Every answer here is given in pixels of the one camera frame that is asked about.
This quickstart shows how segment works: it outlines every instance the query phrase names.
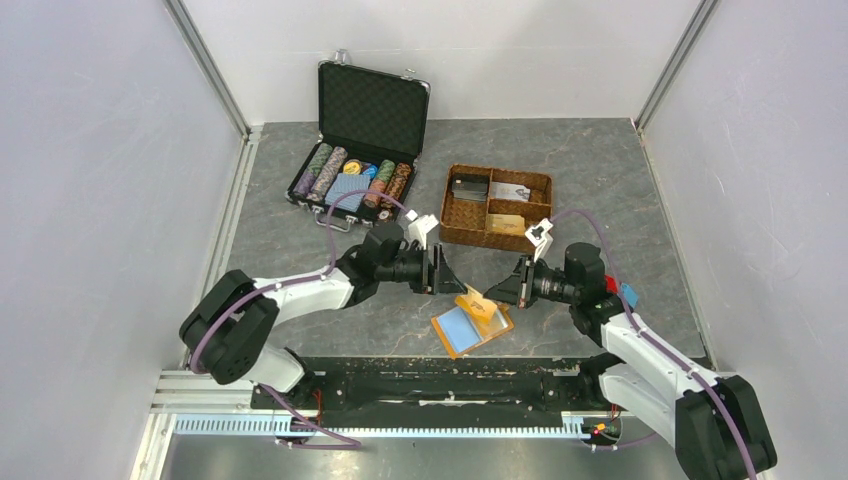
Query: white wall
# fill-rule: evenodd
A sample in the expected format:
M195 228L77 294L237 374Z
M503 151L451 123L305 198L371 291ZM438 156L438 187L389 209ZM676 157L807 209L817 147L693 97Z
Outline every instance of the white wall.
M433 86L430 118L635 117L697 0L187 0L250 123L316 120L316 66Z
M718 359L775 477L844 478L848 5L722 2L647 129Z
M239 136L162 2L0 2L0 477L121 479Z

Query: open briefcase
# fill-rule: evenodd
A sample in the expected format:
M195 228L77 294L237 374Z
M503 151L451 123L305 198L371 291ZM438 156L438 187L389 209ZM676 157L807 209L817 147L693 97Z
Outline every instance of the open briefcase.
M394 165L393 174L403 173L406 179L402 187L398 181L394 185L396 188L387 193L396 193L397 200L402 203L415 179L416 163L424 148L430 85L410 76L391 75L346 64L340 61L345 56L344 53L337 54L336 61L325 61L318 66L318 141L286 192L289 201L311 210L315 222L321 226L326 226L324 222L331 222L325 212L332 203L327 200L332 192L326 197L311 195L319 185L327 188L331 176L333 178L329 181L332 184L337 179L344 179L355 180L359 185L364 183L364 179L352 177L350 173L355 170L358 175L375 175L378 170L377 178L381 178L385 176L384 171ZM343 148L347 155L338 168L333 168L331 155L331 159L321 166L320 173L316 173L319 170L315 168L313 157L318 153L323 158L328 150L322 144L334 148L332 155L336 155L336 147ZM319 153L320 148L323 148L323 154ZM354 163L352 160L357 160L359 166L351 166L348 171L346 168L349 163ZM317 179L309 187L312 191L307 193L304 186L310 184L313 177ZM382 201L376 205L372 201L369 205L363 200L356 206L336 206L333 216L343 219L346 225L340 227L331 223L331 227L347 232L356 222L370 227L378 221L391 221L396 215L397 207Z

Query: briefcase lid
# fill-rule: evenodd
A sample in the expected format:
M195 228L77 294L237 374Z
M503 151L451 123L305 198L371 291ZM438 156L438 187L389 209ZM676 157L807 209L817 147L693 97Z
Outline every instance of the briefcase lid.
M348 144L411 163L424 149L430 85L353 65L318 66L318 128L330 144Z

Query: yellow card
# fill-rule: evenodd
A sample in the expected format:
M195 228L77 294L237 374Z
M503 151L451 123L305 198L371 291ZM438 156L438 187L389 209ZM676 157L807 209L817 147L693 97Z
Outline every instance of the yellow card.
M471 319L487 325L498 306L495 302L483 298L483 294L466 285L468 293L456 297L456 304L465 310Z

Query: briefcase handle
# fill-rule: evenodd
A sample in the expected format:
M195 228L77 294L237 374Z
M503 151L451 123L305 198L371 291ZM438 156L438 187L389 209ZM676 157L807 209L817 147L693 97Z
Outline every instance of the briefcase handle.
M324 209L321 207L312 207L312 213L315 215L315 223L317 223L321 227L326 227L327 223L330 224L330 228L337 232L347 233L350 231L350 227L356 221L355 217L351 217L350 215L345 217L346 226L340 227L332 222L331 219L328 219L326 215L324 215L325 220L321 221L321 214L324 213Z

